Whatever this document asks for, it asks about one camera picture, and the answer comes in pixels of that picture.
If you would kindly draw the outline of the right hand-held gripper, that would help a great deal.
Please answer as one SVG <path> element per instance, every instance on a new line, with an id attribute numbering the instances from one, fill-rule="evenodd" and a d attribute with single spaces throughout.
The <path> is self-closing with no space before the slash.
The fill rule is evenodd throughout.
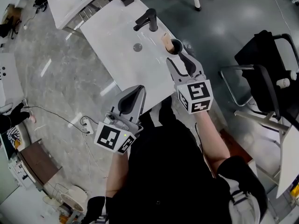
<path id="1" fill-rule="evenodd" d="M 178 55 L 187 74 L 182 74 L 170 58 L 166 58 L 166 64 L 180 103 L 188 114 L 210 110 L 214 96 L 210 80 L 206 79 L 201 63 L 185 52 L 179 52 Z"/>

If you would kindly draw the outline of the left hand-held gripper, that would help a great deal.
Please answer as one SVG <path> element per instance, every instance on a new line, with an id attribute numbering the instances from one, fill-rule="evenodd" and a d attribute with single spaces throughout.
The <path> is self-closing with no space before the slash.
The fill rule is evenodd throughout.
<path id="1" fill-rule="evenodd" d="M 143 85 L 132 86 L 119 93 L 112 101 L 110 112 L 98 124 L 94 144 L 113 153 L 125 154 L 143 130 L 138 120 L 143 113 L 145 99 Z"/>

